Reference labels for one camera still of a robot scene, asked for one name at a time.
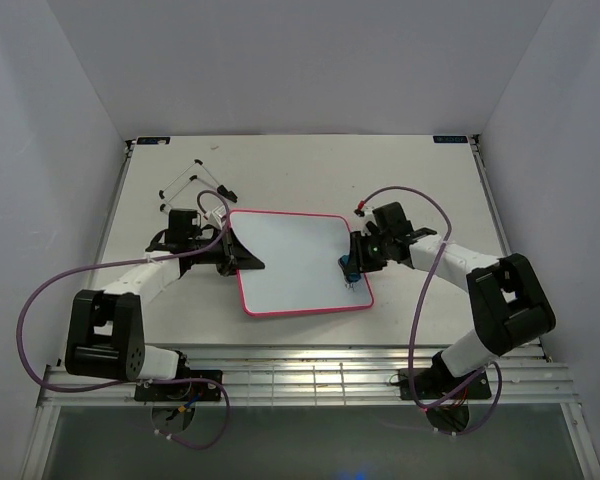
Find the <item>pink framed whiteboard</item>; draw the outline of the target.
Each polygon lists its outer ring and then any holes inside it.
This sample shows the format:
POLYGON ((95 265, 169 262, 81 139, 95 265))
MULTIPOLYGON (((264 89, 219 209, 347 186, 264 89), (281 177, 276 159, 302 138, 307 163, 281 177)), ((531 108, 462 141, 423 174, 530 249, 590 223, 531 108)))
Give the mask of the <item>pink framed whiteboard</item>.
POLYGON ((349 253, 350 226, 334 214, 236 209, 228 220, 262 269, 237 271, 242 306, 252 317, 369 309, 366 277, 349 286, 338 260, 349 253))

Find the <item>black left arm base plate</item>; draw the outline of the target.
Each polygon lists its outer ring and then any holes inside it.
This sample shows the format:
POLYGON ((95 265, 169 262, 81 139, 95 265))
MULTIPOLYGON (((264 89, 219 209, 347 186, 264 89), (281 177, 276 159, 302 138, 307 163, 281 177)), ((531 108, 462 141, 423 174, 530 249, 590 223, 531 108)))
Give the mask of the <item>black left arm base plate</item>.
MULTIPOLYGON (((223 381, 222 370, 190 370, 182 374, 184 378, 213 380, 219 384, 223 381)), ((191 400, 200 402, 218 402, 221 393, 215 385, 202 383, 182 383, 169 385, 137 386, 133 399, 137 402, 179 402, 186 404, 191 400)))

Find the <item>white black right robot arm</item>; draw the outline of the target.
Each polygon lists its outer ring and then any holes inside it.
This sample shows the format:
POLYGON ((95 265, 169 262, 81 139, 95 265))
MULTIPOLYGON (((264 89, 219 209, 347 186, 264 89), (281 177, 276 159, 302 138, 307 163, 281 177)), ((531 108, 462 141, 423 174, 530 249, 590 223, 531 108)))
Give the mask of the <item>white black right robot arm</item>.
POLYGON ((371 214, 365 230, 351 233, 349 252, 338 261, 347 283, 394 262, 438 277, 469 298, 472 328, 438 352, 429 368, 407 372, 412 396, 454 397, 488 363, 555 328, 555 313, 525 256, 480 254, 428 227, 416 229, 397 202, 371 214))

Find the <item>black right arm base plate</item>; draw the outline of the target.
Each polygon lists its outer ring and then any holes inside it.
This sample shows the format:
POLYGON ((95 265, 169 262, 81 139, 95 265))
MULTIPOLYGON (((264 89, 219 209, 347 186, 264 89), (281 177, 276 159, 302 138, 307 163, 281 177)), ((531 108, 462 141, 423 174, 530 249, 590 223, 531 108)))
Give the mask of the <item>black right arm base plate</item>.
MULTIPOLYGON (((435 379, 428 369, 416 368, 414 370, 414 386, 418 398, 423 402, 433 402, 449 394, 461 385, 470 375, 460 378, 452 377, 450 380, 435 379)), ((388 384, 399 389, 399 397, 403 401, 413 399, 409 389, 408 369, 399 369, 389 378, 388 384)), ((471 383, 458 390, 449 400, 439 407, 425 412, 426 418, 432 427, 450 433, 461 433, 469 425, 470 400, 489 400, 492 396, 487 375, 482 372, 471 383)))

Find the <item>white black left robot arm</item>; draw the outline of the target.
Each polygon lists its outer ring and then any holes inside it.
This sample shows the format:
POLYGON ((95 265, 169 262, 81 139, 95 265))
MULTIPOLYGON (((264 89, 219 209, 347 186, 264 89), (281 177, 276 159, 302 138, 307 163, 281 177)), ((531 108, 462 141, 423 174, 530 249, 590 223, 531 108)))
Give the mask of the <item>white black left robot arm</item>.
POLYGON ((170 211, 167 228, 152 238, 143 263, 98 290, 84 289, 74 297, 67 372, 122 382, 157 380, 168 398, 185 397, 192 376, 182 368, 184 359, 175 350, 146 344, 143 311, 197 264, 214 265, 222 276, 265 268, 232 229, 203 225, 196 210, 170 211))

